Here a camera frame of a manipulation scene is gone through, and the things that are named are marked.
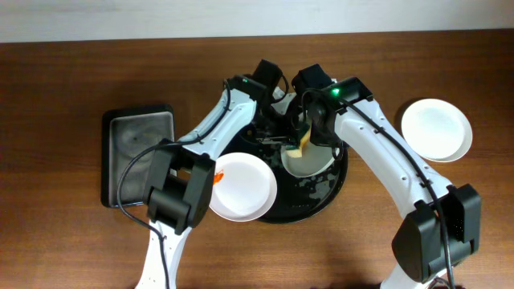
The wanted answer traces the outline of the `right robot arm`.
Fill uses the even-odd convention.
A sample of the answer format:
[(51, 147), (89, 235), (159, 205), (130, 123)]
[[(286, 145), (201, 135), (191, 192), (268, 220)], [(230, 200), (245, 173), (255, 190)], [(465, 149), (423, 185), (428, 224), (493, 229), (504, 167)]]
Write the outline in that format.
[(314, 64), (292, 87), (312, 125), (311, 142), (351, 147), (385, 186), (402, 217), (392, 241), (396, 265), (382, 288), (456, 286), (453, 268), (479, 249), (482, 199), (432, 169), (385, 118), (357, 78), (333, 81)]

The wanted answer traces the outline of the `white plate bottom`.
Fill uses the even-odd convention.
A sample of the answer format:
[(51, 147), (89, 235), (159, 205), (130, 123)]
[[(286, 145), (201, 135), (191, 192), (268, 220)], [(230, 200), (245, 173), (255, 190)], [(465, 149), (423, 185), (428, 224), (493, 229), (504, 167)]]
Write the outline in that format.
[(248, 153), (228, 153), (216, 160), (215, 173), (223, 179), (213, 185), (210, 209), (232, 222), (261, 218), (274, 205), (278, 185), (264, 161)]

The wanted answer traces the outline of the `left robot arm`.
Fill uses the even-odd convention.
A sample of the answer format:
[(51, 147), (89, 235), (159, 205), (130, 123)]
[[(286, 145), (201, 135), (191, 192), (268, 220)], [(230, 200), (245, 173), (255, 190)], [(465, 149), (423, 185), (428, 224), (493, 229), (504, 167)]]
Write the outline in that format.
[(137, 154), (124, 169), (152, 157), (142, 193), (147, 220), (128, 218), (149, 230), (149, 246), (139, 288), (174, 288), (186, 239), (206, 214), (215, 179), (216, 161), (230, 142), (251, 124), (272, 125), (273, 92), (284, 74), (265, 59), (250, 75), (223, 82), (219, 102), (191, 132), (179, 140), (163, 139)]

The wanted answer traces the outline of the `white plate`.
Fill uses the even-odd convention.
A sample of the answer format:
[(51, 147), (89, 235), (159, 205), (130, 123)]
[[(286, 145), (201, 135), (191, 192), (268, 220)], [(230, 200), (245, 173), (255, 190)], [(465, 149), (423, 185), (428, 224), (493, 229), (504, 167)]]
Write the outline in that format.
[(471, 123), (453, 104), (438, 99), (413, 102), (402, 114), (401, 130), (407, 144), (421, 157), (452, 162), (470, 150)]
[(232, 222), (261, 218), (274, 205), (278, 185), (264, 161), (248, 153), (228, 153), (216, 160), (215, 173), (223, 179), (213, 185), (210, 209)]
[(294, 177), (311, 177), (324, 172), (334, 161), (332, 149), (314, 145), (308, 140), (301, 149), (302, 155), (293, 152), (291, 145), (282, 145), (280, 156), (283, 167)]

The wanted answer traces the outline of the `green yellow sponge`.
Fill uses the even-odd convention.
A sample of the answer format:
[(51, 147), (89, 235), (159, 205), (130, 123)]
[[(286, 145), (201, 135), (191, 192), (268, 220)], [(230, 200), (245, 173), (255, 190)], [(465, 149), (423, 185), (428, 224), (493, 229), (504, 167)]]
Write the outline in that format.
[(312, 125), (303, 123), (295, 133), (295, 144), (291, 144), (285, 149), (285, 153), (291, 158), (301, 158), (304, 146), (309, 142), (311, 136)]

